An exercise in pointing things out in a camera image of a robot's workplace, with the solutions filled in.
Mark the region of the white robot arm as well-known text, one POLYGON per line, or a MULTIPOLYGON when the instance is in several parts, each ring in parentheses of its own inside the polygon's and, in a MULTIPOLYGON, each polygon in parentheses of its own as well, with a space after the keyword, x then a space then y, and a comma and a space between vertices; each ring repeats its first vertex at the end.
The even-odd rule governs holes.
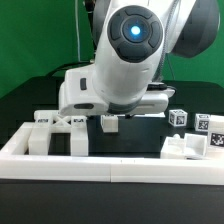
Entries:
POLYGON ((200 54, 214 42, 219 25, 217 0, 96 0, 95 60, 66 72, 59 113, 165 111, 174 94, 161 82, 165 56, 200 54))

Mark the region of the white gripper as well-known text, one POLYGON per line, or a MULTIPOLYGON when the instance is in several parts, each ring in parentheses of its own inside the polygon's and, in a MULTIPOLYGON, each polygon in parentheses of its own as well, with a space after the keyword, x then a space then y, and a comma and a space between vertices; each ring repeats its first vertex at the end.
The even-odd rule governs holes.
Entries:
POLYGON ((105 102, 94 89, 92 75, 94 66, 66 71, 59 90, 59 113, 63 116, 95 115, 144 115, 164 112, 169 98, 175 93, 164 83, 151 83, 136 103, 119 105, 105 102))

